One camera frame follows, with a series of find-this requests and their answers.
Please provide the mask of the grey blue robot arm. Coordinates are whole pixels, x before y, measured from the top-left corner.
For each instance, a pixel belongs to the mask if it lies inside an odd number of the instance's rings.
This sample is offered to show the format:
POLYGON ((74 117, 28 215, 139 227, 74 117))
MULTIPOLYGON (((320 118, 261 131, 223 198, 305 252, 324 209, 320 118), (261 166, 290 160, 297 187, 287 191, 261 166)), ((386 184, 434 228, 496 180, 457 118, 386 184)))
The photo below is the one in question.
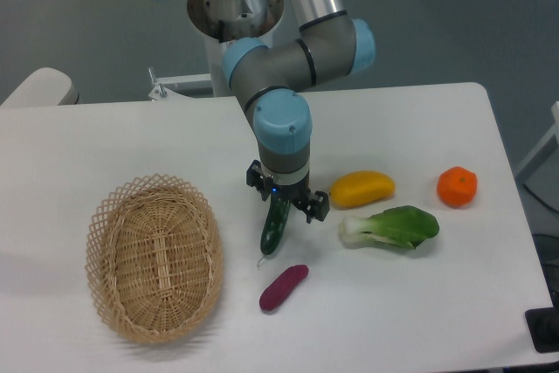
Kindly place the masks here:
POLYGON ((224 46, 221 72, 255 135, 259 159, 246 182, 262 197, 292 203, 323 220, 328 196, 309 187, 312 118, 302 92, 357 73, 375 59, 368 25, 349 17, 342 0, 290 0, 300 35, 268 46, 271 0, 203 0, 207 34, 224 46))

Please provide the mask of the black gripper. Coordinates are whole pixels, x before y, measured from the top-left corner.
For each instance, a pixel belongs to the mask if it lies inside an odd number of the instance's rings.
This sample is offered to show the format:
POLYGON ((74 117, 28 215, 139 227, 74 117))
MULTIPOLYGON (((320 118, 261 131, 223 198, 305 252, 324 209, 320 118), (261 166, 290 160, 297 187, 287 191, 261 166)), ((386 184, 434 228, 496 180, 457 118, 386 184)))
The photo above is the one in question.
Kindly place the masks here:
POLYGON ((324 221, 329 213, 329 196, 326 192, 309 190, 309 174, 295 184, 280 185, 265 176, 261 162, 254 160, 245 173, 246 185, 254 188, 265 202, 269 197, 287 200, 306 215, 306 220, 324 221))

